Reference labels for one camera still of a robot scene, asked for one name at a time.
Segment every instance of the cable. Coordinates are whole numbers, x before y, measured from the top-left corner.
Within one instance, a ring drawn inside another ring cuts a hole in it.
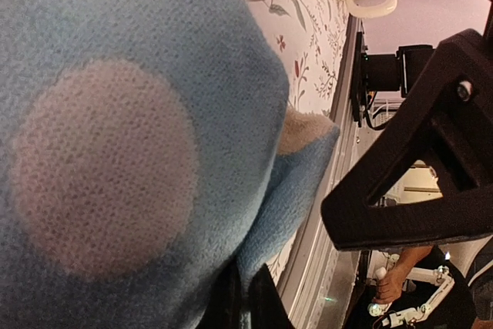
[[[371,122],[370,118],[370,108],[373,105],[375,99],[377,98],[377,92],[374,92],[373,96],[371,97],[371,101],[368,102],[368,95],[369,92],[365,89],[365,94],[364,94],[364,118],[366,119],[367,125],[370,129],[375,130],[375,131],[381,131],[387,127],[388,122],[382,123],[379,126],[373,126],[373,123]]]
[[[376,114],[374,113],[372,119],[376,119],[379,115],[384,115],[385,113],[389,113],[389,112],[396,113],[397,110],[396,109],[381,110],[379,113],[376,113]]]
[[[379,107],[375,110],[375,112],[373,112],[373,119],[375,119],[375,117],[376,117],[376,116],[378,116],[378,115],[380,115],[381,113],[386,113],[386,112],[397,112],[397,110],[399,109],[399,107],[401,106],[401,104],[402,104],[401,102],[399,102],[399,103],[396,103],[396,102],[394,102],[394,103],[389,103],[389,102],[388,102],[387,104],[384,104],[384,105],[382,105],[382,106],[379,106]],[[380,112],[383,108],[385,108],[385,107],[391,107],[391,106],[395,106],[395,108],[388,108],[386,111],[382,111],[382,112]]]
[[[484,266],[482,269],[480,269],[470,280],[468,286],[472,286],[472,284],[478,279],[482,274],[484,274],[486,271],[490,270],[493,267],[493,260],[488,262],[486,266]]]
[[[392,314],[396,314],[395,311],[388,311],[387,313],[385,313],[385,315],[382,315],[378,318],[378,320],[376,320],[373,325],[372,325],[372,329],[380,329],[381,327],[383,327],[382,325],[382,322],[385,320],[385,319],[388,319]]]

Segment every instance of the blue plush toy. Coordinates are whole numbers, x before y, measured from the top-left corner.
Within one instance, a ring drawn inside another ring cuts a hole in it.
[[[243,0],[0,0],[0,328],[193,328],[337,138]]]

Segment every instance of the black metal bracket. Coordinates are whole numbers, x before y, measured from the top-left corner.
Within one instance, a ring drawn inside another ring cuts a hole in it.
[[[375,144],[322,203],[336,248],[377,249],[493,233],[493,6],[483,37],[444,40]],[[443,197],[373,207],[418,159]]]

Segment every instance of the white ceiling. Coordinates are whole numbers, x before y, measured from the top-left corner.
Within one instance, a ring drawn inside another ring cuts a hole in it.
[[[364,21],[369,53],[394,53],[400,45],[432,44],[464,29],[483,32],[487,0],[398,0],[383,18]]]

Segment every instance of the person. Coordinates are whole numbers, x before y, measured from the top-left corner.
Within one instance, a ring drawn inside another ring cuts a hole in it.
[[[467,282],[453,263],[445,258],[438,247],[415,247],[405,249],[392,270],[376,287],[366,287],[351,311],[346,329],[384,328],[381,317],[372,317],[368,305],[392,303],[389,312],[398,312],[410,307],[420,307],[437,290],[436,286],[415,281],[415,289],[403,292],[402,287],[414,267],[434,270],[447,266],[454,278],[454,287],[434,309],[426,321],[414,325],[416,329],[493,329],[493,321],[477,318],[475,304]]]

